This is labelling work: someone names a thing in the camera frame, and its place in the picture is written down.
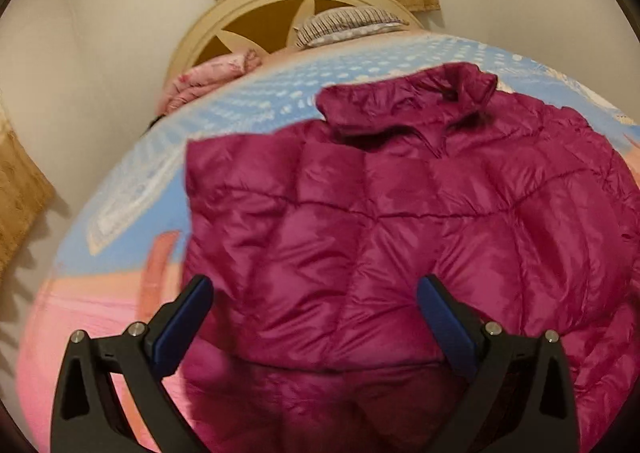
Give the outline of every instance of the bed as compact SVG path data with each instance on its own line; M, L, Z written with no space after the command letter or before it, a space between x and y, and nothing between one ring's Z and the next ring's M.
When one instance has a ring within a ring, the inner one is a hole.
M209 94L154 126L87 203L63 241L20 343L17 389L38 450L49 450L50 407L71 332L120 333L148 321L177 293L190 234L183 187L187 140L270 132L319 118L316 93L341 82L380 80L451 61L470 61L500 87L571 106L622 154L640 184L640 127L574 79L484 43L425 31L399 32L303 51ZM165 381L188 415L180 371ZM152 440L124 383L116 389L136 436Z

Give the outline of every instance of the metal screw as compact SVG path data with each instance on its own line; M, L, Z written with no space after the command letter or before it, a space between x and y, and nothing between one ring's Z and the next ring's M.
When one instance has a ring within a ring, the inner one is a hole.
M142 334L145 330L146 325L142 321L136 321L135 323L129 325L129 327L127 328L127 332L130 336L133 337L140 336L140 334Z
M502 325L497 321L490 321L484 326L484 330L486 330L490 336L497 336L502 334Z
M547 330L545 332L545 339L549 341L549 343L558 343L560 335L555 330Z
M71 334L71 342L79 343L84 339L84 336L86 336L84 330L76 330L73 334Z

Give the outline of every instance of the floral pink fabric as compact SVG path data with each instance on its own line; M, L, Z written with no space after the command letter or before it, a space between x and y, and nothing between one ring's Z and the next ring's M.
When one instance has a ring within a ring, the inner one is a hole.
M248 74L261 64L260 56L249 49L217 56L193 67L167 85L156 107L156 115L169 115L187 103Z

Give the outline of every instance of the puffer jacket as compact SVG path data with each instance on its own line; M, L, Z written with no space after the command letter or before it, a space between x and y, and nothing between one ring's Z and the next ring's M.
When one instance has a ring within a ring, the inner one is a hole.
M570 108L447 64L317 97L326 121L190 143L184 280L216 302L183 372L213 452L419 451L465 383L418 279L557 330L587 452L640 369L640 191Z

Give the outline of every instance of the blue gripper pad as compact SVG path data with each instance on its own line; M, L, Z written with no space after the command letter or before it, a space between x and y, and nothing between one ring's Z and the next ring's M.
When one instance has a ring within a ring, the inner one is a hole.
M476 345L428 277L418 282L418 306L451 369L471 382L478 372Z
M162 305L149 322L145 349L156 379L173 375L213 303L213 285L194 276L180 296Z

